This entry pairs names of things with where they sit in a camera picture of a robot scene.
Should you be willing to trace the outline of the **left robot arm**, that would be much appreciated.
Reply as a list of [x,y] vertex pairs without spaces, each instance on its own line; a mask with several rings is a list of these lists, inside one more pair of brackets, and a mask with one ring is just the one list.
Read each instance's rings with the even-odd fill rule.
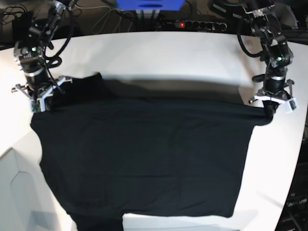
[[[283,105],[285,111],[291,113],[298,107],[298,103],[293,97],[294,81],[287,79],[286,74],[294,56],[273,11],[274,2],[242,0],[240,5],[245,12],[237,27],[240,46],[247,56],[259,58],[266,64],[265,73],[252,78],[253,82],[262,83],[262,88],[249,100],[249,103],[261,101],[268,116],[273,116],[279,105]],[[253,34],[260,40],[262,51],[258,53],[250,53],[244,46],[241,30],[245,21],[250,21]]]

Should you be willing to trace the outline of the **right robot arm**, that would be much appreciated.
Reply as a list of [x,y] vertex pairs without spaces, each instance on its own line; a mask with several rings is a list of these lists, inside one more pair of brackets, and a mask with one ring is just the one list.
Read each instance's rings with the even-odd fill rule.
[[[50,73],[51,68],[58,67],[62,63],[60,54],[67,47],[74,33],[74,17],[70,3],[69,0],[50,0],[47,22],[39,25],[36,20],[33,20],[25,38],[15,44],[14,59],[26,78],[26,84],[23,86],[16,84],[12,92],[20,92],[27,97],[32,113],[49,110],[47,98],[53,96],[55,89],[64,94],[60,86],[72,80],[65,76],[54,79]],[[54,49],[51,40],[65,13],[69,14],[71,24],[67,38],[59,51],[49,57],[46,55],[46,49]]]

